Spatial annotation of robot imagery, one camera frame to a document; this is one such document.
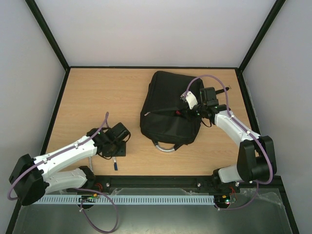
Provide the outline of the blue white marker pen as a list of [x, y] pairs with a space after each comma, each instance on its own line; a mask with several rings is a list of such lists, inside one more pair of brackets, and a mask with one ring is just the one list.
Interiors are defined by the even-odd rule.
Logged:
[[116, 159], [116, 157], [113, 157], [113, 162], [114, 162], [114, 170], [115, 170], [115, 171], [118, 171], [117, 159]]

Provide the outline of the black student backpack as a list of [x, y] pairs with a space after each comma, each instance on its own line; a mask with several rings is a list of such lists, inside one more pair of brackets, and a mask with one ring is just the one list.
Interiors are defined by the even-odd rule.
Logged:
[[[176, 151], [182, 145], [194, 142], [204, 118], [185, 119], [182, 110], [188, 108], [180, 96], [191, 91], [200, 101], [201, 78], [165, 71], [154, 73], [140, 113], [141, 133], [154, 146], [166, 153]], [[215, 90], [216, 95], [228, 91], [228, 87]]]

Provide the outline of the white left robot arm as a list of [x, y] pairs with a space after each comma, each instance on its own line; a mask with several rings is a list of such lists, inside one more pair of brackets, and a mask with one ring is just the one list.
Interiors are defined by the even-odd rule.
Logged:
[[114, 158], [126, 155], [126, 143], [131, 133], [122, 124], [93, 128], [86, 135], [54, 152], [32, 158], [21, 156], [10, 177], [16, 199], [23, 206], [39, 201], [45, 194], [65, 189], [91, 189], [95, 175], [88, 166], [72, 171], [64, 168], [93, 156]]

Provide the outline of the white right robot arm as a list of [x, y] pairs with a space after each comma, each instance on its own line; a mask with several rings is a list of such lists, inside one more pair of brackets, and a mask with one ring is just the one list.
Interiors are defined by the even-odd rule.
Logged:
[[225, 190], [230, 182], [258, 182], [269, 184], [276, 173], [273, 140], [244, 125], [228, 107], [220, 105], [213, 87], [200, 89], [200, 101], [191, 91], [185, 91], [181, 99], [188, 104], [188, 112], [196, 117], [206, 118], [211, 124], [223, 130], [238, 146], [237, 163], [217, 169], [213, 187]]

